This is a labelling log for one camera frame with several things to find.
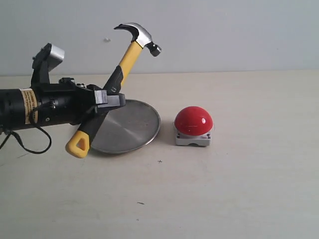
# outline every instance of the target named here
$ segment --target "hammer head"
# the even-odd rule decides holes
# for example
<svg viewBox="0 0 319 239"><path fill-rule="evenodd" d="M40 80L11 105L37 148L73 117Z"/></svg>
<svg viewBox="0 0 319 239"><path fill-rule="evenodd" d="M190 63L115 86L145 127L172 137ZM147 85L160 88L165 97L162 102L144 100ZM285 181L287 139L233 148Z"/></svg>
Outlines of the hammer head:
<svg viewBox="0 0 319 239"><path fill-rule="evenodd" d="M138 23L123 23L114 29L123 29L129 31L133 36L132 42L136 41L142 48L147 47L152 56L158 56L160 54L161 48L154 44L151 34L149 34L149 32Z"/></svg>

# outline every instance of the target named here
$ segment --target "red dome button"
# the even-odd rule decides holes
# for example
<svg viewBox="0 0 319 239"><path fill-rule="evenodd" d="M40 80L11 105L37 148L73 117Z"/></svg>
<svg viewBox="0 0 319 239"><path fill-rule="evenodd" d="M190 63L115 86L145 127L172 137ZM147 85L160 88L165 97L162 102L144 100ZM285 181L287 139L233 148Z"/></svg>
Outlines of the red dome button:
<svg viewBox="0 0 319 239"><path fill-rule="evenodd" d="M197 106L189 106L181 110L174 124L179 132L191 136L203 135L213 128L213 120L209 113Z"/></svg>

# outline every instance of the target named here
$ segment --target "white wall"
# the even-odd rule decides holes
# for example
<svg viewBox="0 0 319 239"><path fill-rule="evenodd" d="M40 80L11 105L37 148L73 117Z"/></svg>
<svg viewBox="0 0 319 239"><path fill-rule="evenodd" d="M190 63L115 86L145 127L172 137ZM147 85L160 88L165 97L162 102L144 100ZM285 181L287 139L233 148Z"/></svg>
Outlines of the white wall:
<svg viewBox="0 0 319 239"><path fill-rule="evenodd" d="M143 25L163 48L135 73L319 68L317 0L6 0L0 3L0 75L32 73L47 42L66 51L52 73L111 73ZM108 37L111 42L105 43Z"/></svg>

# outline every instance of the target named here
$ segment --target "robotic arm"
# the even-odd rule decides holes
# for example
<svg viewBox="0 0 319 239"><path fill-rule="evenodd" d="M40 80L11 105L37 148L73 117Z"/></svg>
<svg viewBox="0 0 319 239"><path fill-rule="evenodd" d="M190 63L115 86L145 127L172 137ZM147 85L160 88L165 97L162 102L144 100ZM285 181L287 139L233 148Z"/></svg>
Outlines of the robotic arm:
<svg viewBox="0 0 319 239"><path fill-rule="evenodd" d="M24 149L31 153L44 153L51 146L51 137L42 127L69 123L80 124L80 127L67 143L66 150L75 157L87 155L107 113L125 105L125 96L120 93L121 85L142 49L146 46L153 56L161 52L151 35L139 24L120 24L115 29L128 30L133 38L103 88L76 84L73 78L62 78L58 84L51 84L49 72L63 61L64 51L48 43L33 58L33 74L28 89L0 90L0 133L7 134L0 149L10 135L24 148L14 130L35 127L49 137L50 144L41 152Z"/></svg>

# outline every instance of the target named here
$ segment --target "metal plate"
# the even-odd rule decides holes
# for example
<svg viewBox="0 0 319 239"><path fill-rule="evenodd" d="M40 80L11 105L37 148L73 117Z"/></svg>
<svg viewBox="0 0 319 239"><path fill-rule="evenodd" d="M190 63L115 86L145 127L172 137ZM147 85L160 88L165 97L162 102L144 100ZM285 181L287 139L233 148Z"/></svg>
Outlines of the metal plate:
<svg viewBox="0 0 319 239"><path fill-rule="evenodd" d="M159 130L160 116L153 107L126 100L124 107L108 113L91 147L104 153L126 153L150 143Z"/></svg>

